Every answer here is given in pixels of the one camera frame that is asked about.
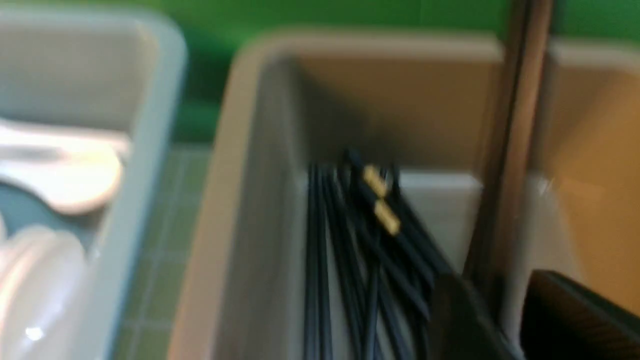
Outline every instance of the plastic container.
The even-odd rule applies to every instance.
[[[532,268],[640,312],[634,166],[640,58],[555,40],[511,280],[510,335]],[[350,145],[402,186],[461,270],[503,60],[493,37],[279,34],[236,59],[182,289],[171,359],[299,359],[306,169]],[[346,324],[330,264],[334,356]]]
[[[57,355],[105,359],[170,138],[186,62],[184,40],[156,15],[95,9],[2,6],[0,33],[2,116],[124,131],[132,139],[120,190],[104,211],[61,217],[25,193],[0,188],[10,233],[42,223],[83,241],[88,277],[69,307],[62,336],[69,337],[55,340],[71,342],[72,352],[58,349]],[[50,341],[44,335],[42,341]]]

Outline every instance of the metal bar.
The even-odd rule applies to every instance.
[[[514,2],[503,88],[464,275],[500,323],[543,80],[553,0]]]

